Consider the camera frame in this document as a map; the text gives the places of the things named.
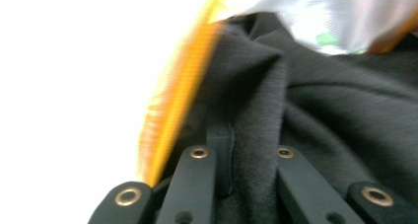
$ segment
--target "black fabric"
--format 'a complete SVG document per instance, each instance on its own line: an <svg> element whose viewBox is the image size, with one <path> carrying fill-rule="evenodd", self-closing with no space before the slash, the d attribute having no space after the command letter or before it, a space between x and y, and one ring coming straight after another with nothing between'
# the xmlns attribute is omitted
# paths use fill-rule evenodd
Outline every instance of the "black fabric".
<svg viewBox="0 0 418 224"><path fill-rule="evenodd" d="M231 19L196 98L225 105L236 133L235 187L218 201L217 223L289 222L276 191L279 144L342 196L375 182L418 206L418 51L408 45L327 57L295 43L274 14Z"/></svg>

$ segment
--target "wrinkled cloth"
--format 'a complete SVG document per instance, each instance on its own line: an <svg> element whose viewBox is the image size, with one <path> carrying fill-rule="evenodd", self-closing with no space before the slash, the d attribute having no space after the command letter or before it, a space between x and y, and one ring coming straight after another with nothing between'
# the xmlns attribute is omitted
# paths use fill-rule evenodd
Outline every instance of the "wrinkled cloth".
<svg viewBox="0 0 418 224"><path fill-rule="evenodd" d="M295 43L274 14L232 18L195 104L195 114L222 104L236 134L234 190L218 200L216 223L289 223L279 145L299 149L342 197L373 182L418 206L416 37L386 55L326 57Z"/></svg>

